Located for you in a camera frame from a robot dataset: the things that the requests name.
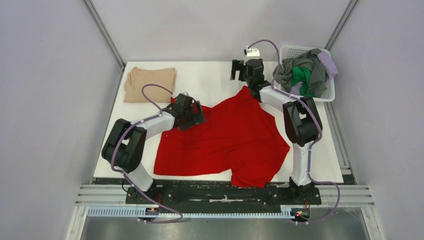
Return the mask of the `red t shirt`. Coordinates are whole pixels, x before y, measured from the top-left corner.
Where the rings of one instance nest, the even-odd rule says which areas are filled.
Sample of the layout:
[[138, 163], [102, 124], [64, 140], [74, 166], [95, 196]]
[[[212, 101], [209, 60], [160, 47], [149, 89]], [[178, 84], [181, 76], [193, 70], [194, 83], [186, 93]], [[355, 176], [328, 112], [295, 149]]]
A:
[[204, 123], [162, 133], [153, 172], [187, 177], [230, 170], [234, 186], [262, 188], [269, 183], [290, 151], [275, 117], [247, 87], [202, 110]]

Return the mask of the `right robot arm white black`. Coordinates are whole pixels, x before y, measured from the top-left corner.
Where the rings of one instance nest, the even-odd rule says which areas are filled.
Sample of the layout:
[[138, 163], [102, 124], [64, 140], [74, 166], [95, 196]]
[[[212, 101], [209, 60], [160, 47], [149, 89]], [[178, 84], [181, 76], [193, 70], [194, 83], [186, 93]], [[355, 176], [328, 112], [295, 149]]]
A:
[[289, 199], [302, 204], [315, 189], [311, 180], [312, 146], [322, 137], [322, 122], [311, 96], [297, 97], [265, 80], [261, 58], [231, 61], [230, 79], [247, 84], [250, 95], [283, 113], [284, 129], [293, 145], [293, 168], [289, 177]]

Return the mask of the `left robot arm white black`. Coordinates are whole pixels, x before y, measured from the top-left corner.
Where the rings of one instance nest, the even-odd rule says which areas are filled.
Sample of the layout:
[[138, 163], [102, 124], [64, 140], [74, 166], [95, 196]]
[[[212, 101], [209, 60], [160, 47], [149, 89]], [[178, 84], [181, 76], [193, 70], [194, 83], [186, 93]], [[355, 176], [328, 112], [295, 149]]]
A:
[[180, 93], [174, 102], [152, 116], [136, 121], [116, 120], [100, 155], [114, 172], [123, 174], [138, 190], [140, 200], [151, 204], [157, 198], [157, 190], [152, 187], [154, 179], [141, 163], [146, 141], [163, 132], [184, 131], [205, 121], [200, 101]]

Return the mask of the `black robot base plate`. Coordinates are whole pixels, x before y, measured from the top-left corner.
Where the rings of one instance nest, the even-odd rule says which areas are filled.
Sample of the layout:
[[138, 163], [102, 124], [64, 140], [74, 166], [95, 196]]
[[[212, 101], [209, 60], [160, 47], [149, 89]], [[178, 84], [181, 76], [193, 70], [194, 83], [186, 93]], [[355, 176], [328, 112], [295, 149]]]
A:
[[146, 195], [182, 214], [278, 213], [281, 205], [322, 204], [319, 189], [298, 190], [287, 182], [239, 187], [229, 181], [154, 180]]

